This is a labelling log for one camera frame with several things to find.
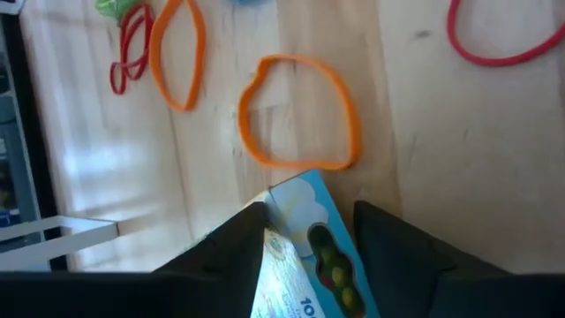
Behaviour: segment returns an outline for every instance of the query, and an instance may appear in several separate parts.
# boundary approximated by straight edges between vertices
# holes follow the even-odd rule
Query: wooden surface
[[[77,254],[77,269],[154,269],[297,172],[262,169],[237,135],[238,96],[270,53],[325,60],[357,101],[365,152],[352,169],[324,174],[347,223],[352,202],[367,200],[505,269],[565,269],[563,49],[506,69],[468,64],[447,42],[448,0],[198,2],[209,49],[199,106],[188,113],[166,107],[149,73],[126,95],[111,93],[118,30],[92,1],[26,4],[21,20],[60,211],[122,221],[123,236]],[[164,0],[151,3],[158,12]],[[565,19],[556,4],[465,1],[462,41],[486,55],[520,52]],[[193,47],[182,10],[162,45],[179,100]],[[287,64],[250,116],[279,156],[340,158],[337,102],[319,74]]]

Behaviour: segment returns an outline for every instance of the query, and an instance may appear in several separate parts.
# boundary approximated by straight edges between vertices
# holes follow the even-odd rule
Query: orange rubber band
[[[327,161],[312,161],[312,162],[286,162],[274,159],[271,155],[266,155],[261,152],[259,143],[253,138],[251,132],[251,125],[247,112],[253,97],[260,89],[261,85],[268,76],[271,66],[279,61],[294,61],[313,66],[318,71],[322,72],[330,81],[338,96],[342,100],[342,106],[345,110],[347,117],[347,132],[348,132],[348,153],[349,156],[345,162],[327,162]],[[357,161],[361,155],[361,124],[358,114],[355,110],[355,104],[351,98],[347,86],[336,72],[323,62],[298,55],[284,55],[277,54],[272,56],[263,57],[257,67],[255,78],[241,94],[239,99],[237,126],[239,134],[243,141],[245,149],[250,155],[260,164],[271,168],[294,168],[300,170],[310,169],[323,169],[323,170],[343,170],[350,167]]]
[[[173,101],[167,89],[167,84],[162,75],[161,68],[161,45],[162,37],[178,8],[183,4],[188,5],[192,13],[192,23],[196,33],[196,56],[194,58],[194,73],[192,74],[192,84],[185,104]],[[153,79],[167,104],[174,110],[192,110],[196,106],[200,92],[200,85],[204,75],[204,62],[206,57],[206,25],[202,12],[194,0],[169,0],[163,8],[161,14],[153,24],[151,37],[149,39],[149,67],[153,74]]]

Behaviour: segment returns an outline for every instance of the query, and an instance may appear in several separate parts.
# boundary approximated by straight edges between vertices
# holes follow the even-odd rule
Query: red rubber band
[[[132,23],[133,16],[143,9],[143,15],[137,17]],[[133,62],[128,62],[128,52],[133,35],[145,22],[145,40],[143,43],[143,53]],[[149,37],[153,27],[154,17],[149,4],[135,4],[122,18],[120,27],[120,62],[114,62],[109,67],[109,83],[112,91],[116,95],[125,92],[126,79],[138,80],[147,68],[149,54]],[[137,71],[131,74],[132,68],[137,67]],[[116,84],[116,69],[119,69],[119,85]]]
[[[483,65],[489,67],[502,67],[502,66],[511,66],[516,64],[521,64],[524,62],[528,62],[536,57],[539,57],[548,50],[554,48],[563,38],[565,37],[565,23],[563,23],[555,34],[553,34],[549,39],[545,42],[541,43],[539,46],[527,50],[522,54],[518,54],[513,57],[503,57],[503,58],[489,58],[489,57],[480,57],[470,53],[467,49],[461,45],[459,39],[457,38],[456,34],[456,22],[457,22],[457,9],[459,9],[459,5],[461,4],[461,0],[451,0],[451,5],[449,6],[448,12],[448,38],[449,42],[453,49],[461,55],[467,61]]]

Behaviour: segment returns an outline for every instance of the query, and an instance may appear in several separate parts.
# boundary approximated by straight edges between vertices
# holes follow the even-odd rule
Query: cardboard box
[[[253,317],[379,317],[363,264],[317,170],[253,201],[267,204],[272,224]]]

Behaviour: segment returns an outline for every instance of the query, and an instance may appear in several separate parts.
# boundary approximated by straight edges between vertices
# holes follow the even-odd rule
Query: wood grain
[[[164,1],[151,1],[156,12]],[[60,211],[123,221],[122,238],[75,255],[77,269],[154,269],[298,172],[264,170],[237,135],[239,94],[271,53],[323,59],[357,102],[364,154],[324,174],[346,223],[352,202],[367,200],[505,269],[565,269],[562,49],[506,69],[468,64],[447,42],[448,0],[199,5],[206,76],[186,113],[167,109],[149,74],[111,93],[118,30],[91,2],[36,0],[22,13]],[[517,53],[554,30],[556,10],[553,0],[465,2],[460,35],[480,53]],[[178,100],[193,49],[181,10],[162,44]],[[267,151],[344,155],[343,114],[320,74],[281,64],[264,88],[250,116]]]

